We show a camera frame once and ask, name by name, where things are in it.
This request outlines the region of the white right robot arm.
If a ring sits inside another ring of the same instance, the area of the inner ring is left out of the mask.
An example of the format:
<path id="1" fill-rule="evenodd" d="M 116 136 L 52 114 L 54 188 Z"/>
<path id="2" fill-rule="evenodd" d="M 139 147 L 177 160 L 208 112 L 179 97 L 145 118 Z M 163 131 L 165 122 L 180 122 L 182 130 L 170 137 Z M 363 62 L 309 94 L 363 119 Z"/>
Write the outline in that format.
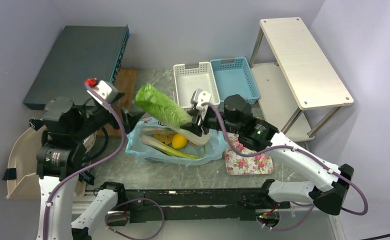
<path id="1" fill-rule="evenodd" d="M 209 101 L 211 94 L 196 90 L 190 100 L 191 122 L 181 128 L 198 137 L 209 130 L 221 131 L 228 146 L 241 157 L 266 154 L 277 157 L 307 178 L 304 182 L 267 179 L 258 200 L 265 208 L 284 202 L 312 204 L 322 212 L 337 216 L 343 208 L 354 169 L 327 162 L 305 150 L 265 120 L 253 117 L 251 106 L 238 94 L 225 99 L 229 106 L 220 112 Z"/>

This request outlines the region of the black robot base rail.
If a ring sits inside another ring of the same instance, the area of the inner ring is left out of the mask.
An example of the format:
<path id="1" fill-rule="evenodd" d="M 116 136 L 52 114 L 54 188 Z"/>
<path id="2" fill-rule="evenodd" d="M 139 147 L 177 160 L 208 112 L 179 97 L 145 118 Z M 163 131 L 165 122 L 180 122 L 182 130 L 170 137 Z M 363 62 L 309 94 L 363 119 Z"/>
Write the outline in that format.
<path id="1" fill-rule="evenodd" d="M 123 189 L 113 213 L 129 214 L 130 223 L 148 221 L 238 219 L 254 221 L 263 212 L 275 217 L 289 202 L 275 203 L 261 188 Z"/>

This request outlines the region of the green napa cabbage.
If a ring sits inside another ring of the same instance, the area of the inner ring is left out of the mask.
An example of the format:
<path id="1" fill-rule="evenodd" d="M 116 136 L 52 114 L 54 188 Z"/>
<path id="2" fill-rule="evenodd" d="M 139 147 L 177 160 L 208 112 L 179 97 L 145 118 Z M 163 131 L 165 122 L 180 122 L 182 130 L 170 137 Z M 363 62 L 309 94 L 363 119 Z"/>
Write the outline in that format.
<path id="1" fill-rule="evenodd" d="M 211 139 L 210 133 L 198 136 L 183 129 L 183 125 L 191 123 L 192 116 L 150 83 L 143 85 L 137 91 L 134 104 L 198 146 L 206 145 Z"/>

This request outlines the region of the beige canvas tote bag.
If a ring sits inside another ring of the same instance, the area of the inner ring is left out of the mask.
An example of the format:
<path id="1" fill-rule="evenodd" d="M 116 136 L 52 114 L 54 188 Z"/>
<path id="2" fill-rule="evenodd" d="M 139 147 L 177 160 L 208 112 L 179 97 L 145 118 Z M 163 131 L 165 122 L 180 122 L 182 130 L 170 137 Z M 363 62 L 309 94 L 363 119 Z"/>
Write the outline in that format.
<path id="1" fill-rule="evenodd" d="M 31 118 L 29 128 L 17 139 L 9 155 L 3 180 L 9 200 L 40 200 L 37 153 L 46 130 L 42 119 Z"/>

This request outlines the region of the green celery stalks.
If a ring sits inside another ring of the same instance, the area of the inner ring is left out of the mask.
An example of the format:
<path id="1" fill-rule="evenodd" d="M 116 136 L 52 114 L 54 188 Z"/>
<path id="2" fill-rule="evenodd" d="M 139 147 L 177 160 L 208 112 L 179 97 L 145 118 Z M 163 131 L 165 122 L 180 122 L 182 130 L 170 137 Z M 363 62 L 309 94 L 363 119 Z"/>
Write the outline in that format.
<path id="1" fill-rule="evenodd" d="M 168 145 L 160 142 L 159 140 L 148 136 L 148 135 L 141 135 L 140 140 L 144 145 L 150 146 L 158 151 L 163 152 L 166 155 L 169 155 L 171 157 L 178 157 L 178 158 L 185 158 L 185 159 L 199 159 L 200 157 L 197 155 L 192 155 L 189 153 L 181 152 L 179 150 L 176 150 L 172 147 L 169 147 Z"/>

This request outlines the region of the light blue printed grocery bag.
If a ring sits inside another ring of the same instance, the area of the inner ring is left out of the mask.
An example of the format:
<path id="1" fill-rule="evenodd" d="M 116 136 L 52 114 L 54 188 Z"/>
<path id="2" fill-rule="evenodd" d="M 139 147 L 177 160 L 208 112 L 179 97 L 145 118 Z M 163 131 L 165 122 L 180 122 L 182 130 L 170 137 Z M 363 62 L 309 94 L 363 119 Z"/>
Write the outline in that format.
<path id="1" fill-rule="evenodd" d="M 198 166 L 209 163 L 210 161 L 219 160 L 227 146 L 222 132 L 210 130 L 208 142 L 203 146 L 187 143 L 182 149 L 175 150 L 170 146 L 171 141 L 168 140 L 168 145 L 163 151 L 152 145 L 145 144 L 144 140 L 147 137 L 152 139 L 154 134 L 173 136 L 175 132 L 162 125 L 155 118 L 144 118 L 127 135 L 128 142 L 125 153 L 134 155 L 139 161 L 149 159 L 169 164 Z"/>

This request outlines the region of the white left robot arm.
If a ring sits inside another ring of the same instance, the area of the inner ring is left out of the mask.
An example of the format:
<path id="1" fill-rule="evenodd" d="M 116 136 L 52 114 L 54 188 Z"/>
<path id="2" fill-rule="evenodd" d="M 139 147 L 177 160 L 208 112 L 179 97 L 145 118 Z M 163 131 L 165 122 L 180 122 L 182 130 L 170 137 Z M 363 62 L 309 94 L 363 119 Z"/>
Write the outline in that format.
<path id="1" fill-rule="evenodd" d="M 68 97 L 55 98 L 46 105 L 45 130 L 36 154 L 41 196 L 39 240 L 90 240 L 109 210 L 126 205 L 125 186 L 105 182 L 89 207 L 77 219 L 72 218 L 75 186 L 92 160 L 84 143 L 107 124 L 128 134 L 143 115 L 122 108 L 122 121 L 118 122 L 117 115 L 102 105 L 83 108 Z"/>

